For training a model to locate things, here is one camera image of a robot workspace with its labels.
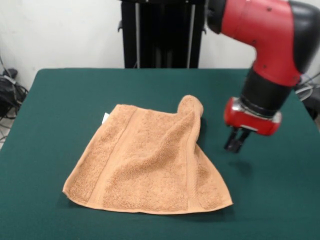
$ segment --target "cable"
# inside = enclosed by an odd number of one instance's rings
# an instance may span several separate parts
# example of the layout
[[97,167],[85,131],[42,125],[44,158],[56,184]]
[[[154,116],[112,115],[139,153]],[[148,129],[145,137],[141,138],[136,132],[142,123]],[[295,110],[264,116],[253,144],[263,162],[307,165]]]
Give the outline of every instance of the cable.
[[295,91],[295,93],[298,95],[298,94],[301,94],[301,93],[303,93],[305,91],[310,90],[310,92],[306,96],[300,97],[300,101],[303,102],[303,101],[305,101],[305,100],[307,100],[308,98],[311,97],[311,95],[314,93],[314,89],[318,89],[318,88],[320,88],[320,85],[309,85],[308,84],[308,86],[303,87],[301,89],[298,89],[297,91]]
[[15,119],[29,91],[6,75],[0,75],[0,117]]
[[7,137],[8,137],[8,135],[7,136],[3,136],[2,138],[0,138],[0,141],[6,139]]
[[311,82],[313,79],[315,79],[316,77],[320,76],[320,72],[318,72],[316,75],[314,75],[313,77],[310,77],[307,81],[302,82],[301,85],[303,84],[307,84],[309,82]]
[[0,127],[3,127],[3,128],[5,128],[5,129],[11,129],[11,127],[2,125],[1,123],[0,123]]
[[300,93],[302,93],[302,92],[305,92],[305,91],[310,90],[310,89],[313,89],[313,88],[314,88],[313,86],[308,85],[308,86],[306,86],[306,87],[300,88],[299,90],[295,91],[295,94],[300,94]]
[[311,97],[311,95],[312,95],[313,93],[314,93],[314,89],[311,88],[311,89],[310,89],[310,92],[308,93],[308,95],[307,95],[307,96],[304,96],[304,97],[301,97],[301,98],[300,98],[300,101],[303,102],[303,101],[307,100],[308,98]]
[[313,80],[311,79],[311,77],[310,77],[309,75],[303,74],[303,76],[307,77],[308,79],[305,80],[305,81],[303,81],[303,82],[300,81],[298,85],[304,85],[304,84],[306,84],[307,82],[310,82],[310,81],[311,81],[312,83],[314,83]]
[[8,75],[9,75],[10,78],[12,78],[11,73],[6,69],[6,67],[5,67],[5,65],[4,65],[4,61],[2,61],[1,53],[0,53],[0,63],[1,63],[1,65],[2,65],[4,71],[5,71],[6,73],[8,73]]

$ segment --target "green table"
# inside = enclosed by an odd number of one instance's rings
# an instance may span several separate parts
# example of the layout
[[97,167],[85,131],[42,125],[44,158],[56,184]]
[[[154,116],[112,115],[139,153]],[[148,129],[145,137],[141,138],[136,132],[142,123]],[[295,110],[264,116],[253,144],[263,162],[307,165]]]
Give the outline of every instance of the green table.
[[[292,94],[272,137],[250,136],[240,154],[223,145],[223,111],[246,70],[41,70],[0,152],[2,240],[320,239],[320,134]],[[184,95],[204,106],[199,145],[234,205],[216,212],[148,215],[78,206],[62,187],[116,104],[175,112]]]

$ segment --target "green tablecloth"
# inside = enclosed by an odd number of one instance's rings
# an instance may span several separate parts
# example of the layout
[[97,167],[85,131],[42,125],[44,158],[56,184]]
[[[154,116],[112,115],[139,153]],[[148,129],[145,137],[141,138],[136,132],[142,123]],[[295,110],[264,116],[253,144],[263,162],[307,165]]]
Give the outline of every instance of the green tablecloth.
[[[320,134],[292,94],[272,137],[252,134],[240,154],[223,145],[223,111],[246,70],[41,70],[0,152],[0,239],[320,239]],[[175,112],[184,95],[204,106],[199,145],[234,205],[189,215],[80,207],[62,187],[116,104]]]

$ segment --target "black cable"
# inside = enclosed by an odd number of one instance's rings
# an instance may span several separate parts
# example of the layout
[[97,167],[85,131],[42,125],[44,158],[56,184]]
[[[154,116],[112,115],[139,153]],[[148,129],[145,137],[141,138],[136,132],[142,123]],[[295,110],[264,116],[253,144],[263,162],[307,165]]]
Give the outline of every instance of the black cable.
[[11,108],[12,108],[12,107],[14,107],[14,108],[20,108],[20,105],[15,104],[15,103],[13,103],[12,101],[10,101],[8,98],[0,95],[0,101],[1,101],[2,99],[3,99],[5,102],[7,102],[8,104],[10,104],[10,105],[11,105]]
[[313,79],[315,79],[316,77],[320,76],[320,72],[318,72],[316,75],[314,75],[313,77],[310,77],[307,81],[303,82],[302,84],[307,84],[309,82],[311,82]]
[[11,73],[5,67],[4,61],[2,61],[1,54],[0,54],[0,63],[2,65],[4,71],[9,75],[10,78],[12,78]]
[[7,115],[5,115],[4,118],[5,119],[10,119],[10,120],[16,119],[15,116],[7,116]]
[[0,138],[0,141],[3,140],[3,139],[6,139],[7,137],[8,137],[8,135],[7,136],[3,136],[2,138]]
[[11,129],[11,127],[2,125],[1,123],[0,123],[0,127],[3,127],[3,128],[5,128],[5,129]]
[[[307,77],[308,79],[308,81],[312,81],[312,79],[311,79],[311,77],[309,76],[309,75],[307,75],[307,74],[303,74],[303,76],[305,76],[305,77]],[[299,84],[298,85],[303,85],[305,82],[302,82],[302,78],[300,78],[300,81],[299,81]]]
[[29,93],[29,91],[24,87],[24,86],[21,86],[20,84],[16,84],[19,88],[21,88],[21,89],[23,89],[24,90],[24,93],[25,94],[28,94]]

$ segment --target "white wall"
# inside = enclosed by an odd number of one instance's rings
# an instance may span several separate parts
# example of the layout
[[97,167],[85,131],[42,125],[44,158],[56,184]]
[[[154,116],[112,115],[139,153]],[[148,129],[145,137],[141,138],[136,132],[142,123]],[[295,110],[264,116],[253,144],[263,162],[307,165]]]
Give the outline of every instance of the white wall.
[[[320,8],[319,0],[304,0]],[[0,0],[0,50],[29,88],[42,68],[123,68],[118,0]],[[248,68],[255,51],[223,35],[203,35],[200,68]],[[320,71],[320,53],[309,74]]]

